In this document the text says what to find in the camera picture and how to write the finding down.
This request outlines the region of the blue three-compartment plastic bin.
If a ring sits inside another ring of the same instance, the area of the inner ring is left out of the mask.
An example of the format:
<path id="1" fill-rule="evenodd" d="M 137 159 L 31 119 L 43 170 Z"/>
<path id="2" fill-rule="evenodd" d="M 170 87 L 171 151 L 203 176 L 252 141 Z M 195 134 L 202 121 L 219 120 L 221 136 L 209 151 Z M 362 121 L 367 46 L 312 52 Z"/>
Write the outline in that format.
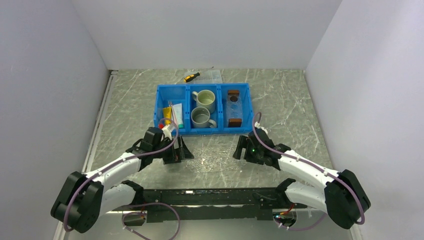
<path id="1" fill-rule="evenodd" d="M 160 84 L 153 121 L 174 114 L 180 135 L 247 134 L 253 128 L 253 106 L 247 83 Z"/>

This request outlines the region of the grey ceramic mug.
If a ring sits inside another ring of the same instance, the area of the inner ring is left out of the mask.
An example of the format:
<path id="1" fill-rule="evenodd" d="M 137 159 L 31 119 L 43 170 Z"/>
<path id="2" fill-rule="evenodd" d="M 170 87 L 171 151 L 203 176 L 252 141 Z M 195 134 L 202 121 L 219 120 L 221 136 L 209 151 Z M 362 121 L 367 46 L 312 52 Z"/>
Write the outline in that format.
<path id="1" fill-rule="evenodd" d="M 218 127 L 217 122 L 211 119 L 211 113 L 205 107 L 195 107 L 191 111 L 190 118 L 195 129 Z"/>

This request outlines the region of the light green ceramic mug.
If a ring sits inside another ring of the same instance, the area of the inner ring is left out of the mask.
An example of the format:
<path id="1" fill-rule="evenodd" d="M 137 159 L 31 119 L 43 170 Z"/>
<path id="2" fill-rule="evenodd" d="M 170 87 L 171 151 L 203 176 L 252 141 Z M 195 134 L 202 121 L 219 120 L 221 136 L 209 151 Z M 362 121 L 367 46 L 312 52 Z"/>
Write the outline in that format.
<path id="1" fill-rule="evenodd" d="M 191 93 L 193 100 L 196 103 L 196 107 L 204 107 L 211 114 L 216 110 L 216 96 L 211 90 L 201 90 L 199 92 L 193 91 Z"/>

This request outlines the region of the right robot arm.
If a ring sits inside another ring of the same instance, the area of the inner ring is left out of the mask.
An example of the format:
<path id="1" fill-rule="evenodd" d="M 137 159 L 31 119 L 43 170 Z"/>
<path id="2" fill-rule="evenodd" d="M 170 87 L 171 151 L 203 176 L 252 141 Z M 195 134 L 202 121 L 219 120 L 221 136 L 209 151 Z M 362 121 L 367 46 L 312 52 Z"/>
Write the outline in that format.
<path id="1" fill-rule="evenodd" d="M 305 181 L 287 178 L 276 187 L 272 201 L 282 208 L 294 204 L 312 207 L 327 214 L 343 229 L 365 222 L 371 202 L 356 175 L 348 169 L 323 167 L 287 145 L 275 144 L 265 130 L 257 127 L 247 136 L 239 137 L 233 158 L 267 165 Z"/>

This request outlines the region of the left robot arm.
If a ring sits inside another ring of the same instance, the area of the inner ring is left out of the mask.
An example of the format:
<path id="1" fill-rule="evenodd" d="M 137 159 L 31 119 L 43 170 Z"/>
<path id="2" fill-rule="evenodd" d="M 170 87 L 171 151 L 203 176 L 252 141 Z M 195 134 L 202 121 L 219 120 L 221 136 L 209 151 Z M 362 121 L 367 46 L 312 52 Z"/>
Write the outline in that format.
<path id="1" fill-rule="evenodd" d="M 89 172 L 72 172 L 50 215 L 61 221 L 67 231 L 85 233 L 109 211 L 122 206 L 137 210 L 146 203 L 144 188 L 128 180 L 128 176 L 145 169 L 155 159 L 174 164 L 193 158 L 181 136 L 173 137 L 165 128 L 149 127 L 144 137 L 116 160 Z"/>

